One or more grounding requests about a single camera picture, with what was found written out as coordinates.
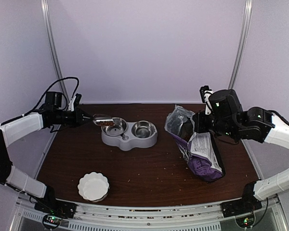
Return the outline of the metal food scoop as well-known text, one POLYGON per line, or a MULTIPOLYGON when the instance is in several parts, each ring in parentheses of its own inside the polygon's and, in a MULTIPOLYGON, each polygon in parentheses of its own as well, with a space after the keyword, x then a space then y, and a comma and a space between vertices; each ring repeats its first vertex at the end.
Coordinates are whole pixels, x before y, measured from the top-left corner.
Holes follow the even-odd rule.
POLYGON ((115 124, 113 118, 109 115, 94 115, 92 121, 100 127, 113 126, 115 124))

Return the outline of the purple puppy food bag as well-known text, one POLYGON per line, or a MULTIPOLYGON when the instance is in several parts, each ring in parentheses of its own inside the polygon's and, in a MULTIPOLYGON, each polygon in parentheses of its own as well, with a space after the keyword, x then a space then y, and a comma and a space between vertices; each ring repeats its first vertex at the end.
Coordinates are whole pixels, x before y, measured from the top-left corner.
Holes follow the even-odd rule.
POLYGON ((175 140, 191 172, 206 182, 225 176, 221 155, 211 133, 197 133, 192 118, 194 112, 175 105, 166 117, 164 129, 175 140))

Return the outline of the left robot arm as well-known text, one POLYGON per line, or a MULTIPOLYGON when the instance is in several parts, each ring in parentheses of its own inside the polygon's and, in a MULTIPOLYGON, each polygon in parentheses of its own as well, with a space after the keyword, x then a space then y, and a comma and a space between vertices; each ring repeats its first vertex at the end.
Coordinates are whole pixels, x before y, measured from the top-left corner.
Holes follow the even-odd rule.
POLYGON ((50 214, 56 213, 60 208, 53 187, 16 168, 9 158, 7 148, 28 134, 50 128, 52 125, 75 128, 93 120, 93 116, 78 108, 81 94, 72 98, 67 110, 61 108, 62 95, 61 92, 47 92, 43 96, 44 104, 39 109, 0 124, 0 184, 39 198, 41 206, 50 214))

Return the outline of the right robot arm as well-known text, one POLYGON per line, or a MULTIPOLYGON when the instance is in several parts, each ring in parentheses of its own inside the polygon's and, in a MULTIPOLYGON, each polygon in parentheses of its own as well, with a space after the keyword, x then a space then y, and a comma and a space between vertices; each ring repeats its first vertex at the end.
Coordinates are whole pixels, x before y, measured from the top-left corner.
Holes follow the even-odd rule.
MULTIPOLYGON (((233 89, 212 91, 203 86, 200 95, 206 108, 193 116, 195 133, 192 147, 196 151, 209 146, 211 132, 225 135, 235 142, 254 140, 289 149, 289 122, 277 111, 260 107, 244 111, 233 89)), ((246 213, 257 203, 288 189, 289 168, 270 178, 247 184, 241 199, 237 200, 237 208, 246 213)))

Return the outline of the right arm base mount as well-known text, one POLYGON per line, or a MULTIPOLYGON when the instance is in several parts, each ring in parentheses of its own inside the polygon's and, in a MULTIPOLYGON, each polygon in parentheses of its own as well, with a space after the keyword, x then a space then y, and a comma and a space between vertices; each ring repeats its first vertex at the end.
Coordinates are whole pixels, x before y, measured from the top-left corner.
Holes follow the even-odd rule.
POLYGON ((238 216, 245 213, 251 213, 254 210, 262 208, 262 203, 255 198, 237 199, 221 203, 223 217, 238 216))

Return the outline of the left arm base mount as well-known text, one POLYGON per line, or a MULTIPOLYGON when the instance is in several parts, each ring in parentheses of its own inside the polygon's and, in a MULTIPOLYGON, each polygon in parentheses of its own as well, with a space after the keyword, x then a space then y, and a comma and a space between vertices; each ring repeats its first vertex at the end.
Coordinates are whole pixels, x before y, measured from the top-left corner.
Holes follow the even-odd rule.
POLYGON ((56 201, 55 203, 37 202, 34 209, 61 218, 73 218, 77 205, 71 202, 56 201))

